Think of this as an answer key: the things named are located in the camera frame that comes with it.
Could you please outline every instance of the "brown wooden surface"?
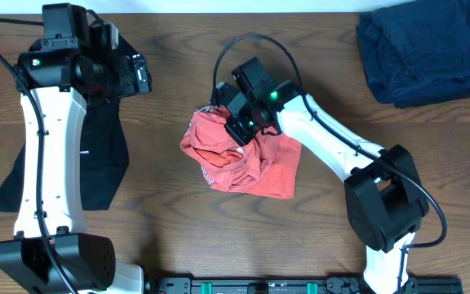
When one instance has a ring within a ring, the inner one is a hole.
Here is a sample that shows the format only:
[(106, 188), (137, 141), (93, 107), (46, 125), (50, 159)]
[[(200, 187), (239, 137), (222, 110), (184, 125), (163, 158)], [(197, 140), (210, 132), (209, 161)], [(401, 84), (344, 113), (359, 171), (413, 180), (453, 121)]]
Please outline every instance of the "brown wooden surface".
[[(259, 32), (289, 48), (308, 92), (327, 112), (365, 138), (386, 147), (401, 144), (413, 154), (447, 215), (449, 235), (440, 247), (413, 250), (409, 269), (458, 275), (470, 293), (470, 99), (405, 110), (376, 102), (362, 73), (357, 15), (103, 17), (146, 55), (154, 88), (122, 102), (130, 166), (111, 208), (85, 212), (89, 233), (110, 237), (119, 258), (196, 276), (363, 270), (365, 248), (348, 225), (343, 186), (309, 150), (303, 150), (292, 200), (210, 190), (199, 165), (180, 151), (192, 112), (209, 100), (222, 47)], [(0, 24), (0, 52), (13, 63), (41, 36), (41, 28)], [(219, 80), (231, 82), (231, 69), (255, 55), (278, 77), (292, 77), (277, 49), (247, 42), (227, 55)], [(19, 95), (0, 65), (0, 184), (23, 143)], [(12, 238), (15, 220), (16, 214), (0, 213), (0, 240)], [(430, 212), (417, 241), (434, 239), (439, 229)], [(0, 293), (14, 292), (22, 289), (0, 270)]]

